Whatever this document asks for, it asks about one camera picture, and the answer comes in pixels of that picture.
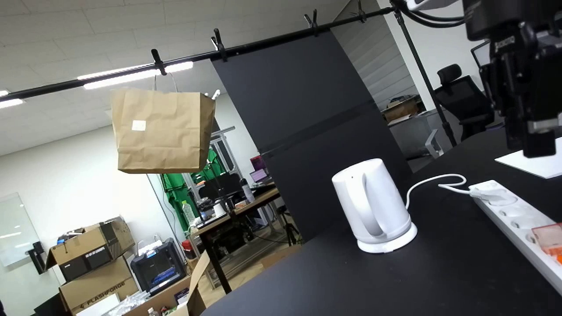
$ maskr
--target black table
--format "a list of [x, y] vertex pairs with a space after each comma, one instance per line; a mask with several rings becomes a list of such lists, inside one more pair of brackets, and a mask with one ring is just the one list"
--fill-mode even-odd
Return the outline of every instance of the black table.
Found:
[[[562, 177], [544, 180], [493, 160], [507, 153], [503, 129], [477, 134], [399, 189], [444, 173], [465, 175], [468, 184], [495, 179], [562, 222]], [[203, 314], [560, 315], [562, 296], [472, 198], [437, 183], [412, 192], [418, 235], [405, 247], [364, 253], [348, 223], [339, 223]]]

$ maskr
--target white electric kettle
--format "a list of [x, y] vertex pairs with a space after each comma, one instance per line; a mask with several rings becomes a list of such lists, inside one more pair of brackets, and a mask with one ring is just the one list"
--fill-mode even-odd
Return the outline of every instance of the white electric kettle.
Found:
[[418, 233], [381, 159], [347, 167], [332, 183], [361, 250], [391, 252]]

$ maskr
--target plastic bottle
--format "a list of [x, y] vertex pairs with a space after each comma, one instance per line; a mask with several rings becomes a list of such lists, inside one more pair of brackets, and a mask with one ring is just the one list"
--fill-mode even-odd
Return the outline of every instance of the plastic bottle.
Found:
[[244, 195], [246, 196], [246, 200], [248, 200], [248, 202], [250, 203], [254, 202], [256, 198], [254, 198], [252, 189], [250, 189], [250, 186], [248, 185], [246, 179], [244, 178], [240, 179], [240, 186], [244, 190]]
[[154, 310], [154, 308], [148, 309], [148, 316], [160, 316], [160, 314]]
[[187, 222], [189, 226], [193, 226], [193, 222], [195, 222], [195, 215], [193, 215], [193, 210], [191, 209], [191, 205], [187, 203], [187, 201], [182, 201], [182, 210], [183, 214], [187, 218]]

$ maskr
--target black backdrop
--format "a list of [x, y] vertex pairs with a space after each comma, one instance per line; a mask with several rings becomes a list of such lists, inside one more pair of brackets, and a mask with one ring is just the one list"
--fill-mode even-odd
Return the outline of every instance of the black backdrop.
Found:
[[331, 181], [338, 171], [377, 157], [395, 182], [411, 175], [331, 32], [213, 65], [305, 240], [346, 220]]

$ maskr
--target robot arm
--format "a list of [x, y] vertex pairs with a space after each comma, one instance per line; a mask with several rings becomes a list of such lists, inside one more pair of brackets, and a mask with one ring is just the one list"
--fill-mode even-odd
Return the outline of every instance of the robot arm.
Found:
[[[407, 9], [416, 11], [456, 1], [405, 2]], [[468, 39], [490, 40], [491, 62], [480, 74], [494, 109], [505, 117], [508, 147], [522, 148], [526, 157], [554, 155], [562, 112], [562, 37], [555, 16], [562, 1], [462, 1]]]

